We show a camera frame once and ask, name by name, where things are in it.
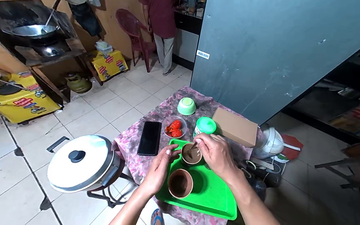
gray pants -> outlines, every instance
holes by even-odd
[[[154,34],[156,51],[163,73],[167,73],[172,66],[173,40],[174,38],[161,38]]]

blue sandal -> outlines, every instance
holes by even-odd
[[[158,215],[158,212],[160,212],[160,210],[159,210],[159,209],[155,209],[155,211],[154,211],[153,214],[151,215],[151,219],[152,219],[152,217],[156,214],[155,219],[154,219],[154,221],[153,221],[153,223],[152,223],[151,225],[155,225],[155,223],[156,223],[157,220],[160,221],[161,225],[165,225],[165,223],[163,222],[163,217],[159,216],[159,215]]]

maroon shirt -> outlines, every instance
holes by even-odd
[[[161,38],[174,38],[176,24],[174,23],[173,0],[138,0],[148,6],[153,32]]]

red cloth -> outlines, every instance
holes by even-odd
[[[304,147],[304,145],[299,142],[297,140],[297,138],[293,137],[293,136],[289,136],[289,135],[281,135],[281,137],[283,138],[284,143],[300,148],[302,151],[302,148]],[[289,160],[293,160],[296,159],[298,157],[298,155],[300,154],[301,151],[297,151],[295,149],[290,149],[286,146],[284,146],[284,150],[281,152],[281,154],[285,155]]]
[[[152,31],[161,38],[174,38],[176,24],[172,0],[138,0],[148,6]]]

barcode sticker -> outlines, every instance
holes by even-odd
[[[206,52],[201,52],[199,50],[197,50],[197,56],[200,56],[200,57],[203,57],[203,58],[206,58],[206,59],[209,59],[209,54],[207,54]]]

